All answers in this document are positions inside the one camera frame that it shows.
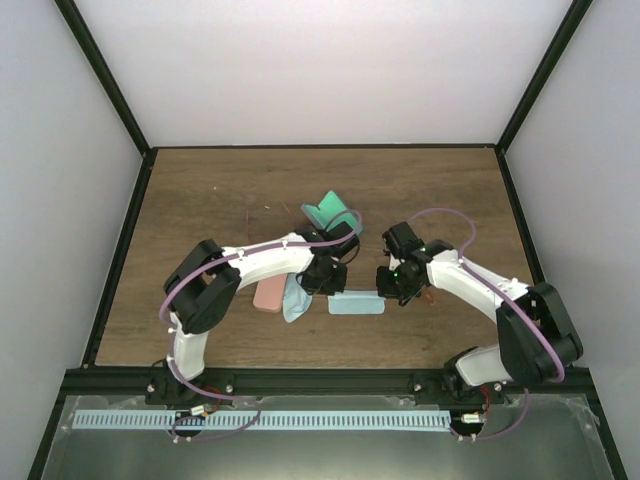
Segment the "orange transparent sunglasses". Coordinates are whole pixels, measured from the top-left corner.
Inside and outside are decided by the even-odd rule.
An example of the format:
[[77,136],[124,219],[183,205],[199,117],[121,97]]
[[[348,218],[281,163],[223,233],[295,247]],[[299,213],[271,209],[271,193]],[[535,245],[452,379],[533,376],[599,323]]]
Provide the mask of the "orange transparent sunglasses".
[[424,301],[426,301],[429,305],[433,306],[436,304],[436,300],[434,298],[434,296],[432,295],[432,293],[425,289],[422,293],[422,298]]

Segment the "light blue cleaning cloth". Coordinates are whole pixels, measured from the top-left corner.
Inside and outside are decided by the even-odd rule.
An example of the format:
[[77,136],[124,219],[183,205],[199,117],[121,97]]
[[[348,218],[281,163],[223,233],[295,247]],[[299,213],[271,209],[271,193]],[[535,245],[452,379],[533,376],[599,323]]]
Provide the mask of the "light blue cleaning cloth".
[[385,311],[385,299],[376,291],[348,290],[327,297],[331,315],[380,315]]

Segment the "pink glasses case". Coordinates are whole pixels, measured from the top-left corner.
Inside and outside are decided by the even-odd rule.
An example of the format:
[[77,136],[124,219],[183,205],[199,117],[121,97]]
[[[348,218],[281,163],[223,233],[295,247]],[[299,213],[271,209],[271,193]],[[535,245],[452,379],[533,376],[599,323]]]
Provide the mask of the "pink glasses case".
[[253,297],[253,306],[263,312],[278,313],[282,309],[286,287],[286,275],[260,280]]

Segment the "grey glasses case green lining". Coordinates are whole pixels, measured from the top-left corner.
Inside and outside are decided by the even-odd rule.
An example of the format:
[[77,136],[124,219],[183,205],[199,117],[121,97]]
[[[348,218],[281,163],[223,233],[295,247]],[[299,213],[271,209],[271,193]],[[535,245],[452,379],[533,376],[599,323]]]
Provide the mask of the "grey glasses case green lining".
[[346,222],[357,235],[360,235],[363,230],[362,224],[349,210],[350,208],[333,190],[329,190],[317,205],[309,203],[301,205],[301,211],[317,229],[326,230],[340,222]]

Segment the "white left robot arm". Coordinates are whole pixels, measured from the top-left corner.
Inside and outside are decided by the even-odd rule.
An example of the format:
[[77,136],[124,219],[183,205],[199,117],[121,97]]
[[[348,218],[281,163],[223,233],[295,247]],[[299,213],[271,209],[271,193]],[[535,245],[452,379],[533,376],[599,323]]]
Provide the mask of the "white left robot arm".
[[292,275],[308,295],[341,293],[347,280],[341,259],[359,244],[358,230],[346,222],[330,230],[301,227],[249,246],[221,247],[211,239],[197,244],[164,284],[159,317],[169,325],[170,393],[184,404],[203,395],[208,332],[224,318],[238,291]]

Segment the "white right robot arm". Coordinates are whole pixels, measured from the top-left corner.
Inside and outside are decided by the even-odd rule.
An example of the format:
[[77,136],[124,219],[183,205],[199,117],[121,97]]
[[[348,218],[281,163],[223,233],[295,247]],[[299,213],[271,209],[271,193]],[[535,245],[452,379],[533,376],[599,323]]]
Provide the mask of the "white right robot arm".
[[400,305],[428,287],[446,291],[489,318],[497,342],[471,347],[444,366],[447,396],[465,403],[481,386],[514,382],[533,387],[560,383],[584,354],[582,341],[557,289],[547,282],[528,285],[481,267],[452,245],[420,239],[406,222],[383,233],[386,266],[376,271],[379,296]]

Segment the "thin red sunglasses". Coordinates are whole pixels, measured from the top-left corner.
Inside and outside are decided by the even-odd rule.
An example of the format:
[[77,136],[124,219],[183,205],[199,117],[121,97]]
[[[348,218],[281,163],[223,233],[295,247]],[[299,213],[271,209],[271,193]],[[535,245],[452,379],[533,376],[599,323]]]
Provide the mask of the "thin red sunglasses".
[[[296,216],[294,215],[294,213],[292,212],[292,210],[289,208],[289,206],[281,201],[280,202],[281,207],[283,209],[283,211],[286,213],[287,218],[289,220],[290,226],[289,227],[285,227],[285,230],[287,232],[289,231],[293,231],[295,230],[299,225],[299,221],[296,218]],[[245,232],[246,232],[246,236],[247,236],[247,240],[252,243],[254,240],[257,239],[257,237],[255,236],[255,233],[257,232],[257,222],[260,218],[263,217],[265,212],[269,212],[272,211],[273,208],[269,207],[268,205],[265,205],[263,208],[263,211],[258,212],[257,214],[253,214],[252,211],[250,209],[247,209],[245,212]]]

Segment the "black front mounting rail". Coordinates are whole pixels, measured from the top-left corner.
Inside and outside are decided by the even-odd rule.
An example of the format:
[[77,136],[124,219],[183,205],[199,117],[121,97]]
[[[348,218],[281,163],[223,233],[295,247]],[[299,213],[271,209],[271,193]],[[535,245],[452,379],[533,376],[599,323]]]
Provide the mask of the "black front mounting rail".
[[[482,393],[463,398],[450,393],[440,369],[251,369],[207,368],[196,380],[201,388],[240,397],[395,396],[419,405],[477,405]],[[205,400],[156,367],[101,367],[65,373],[59,399],[67,396],[141,396],[149,405],[192,406]]]

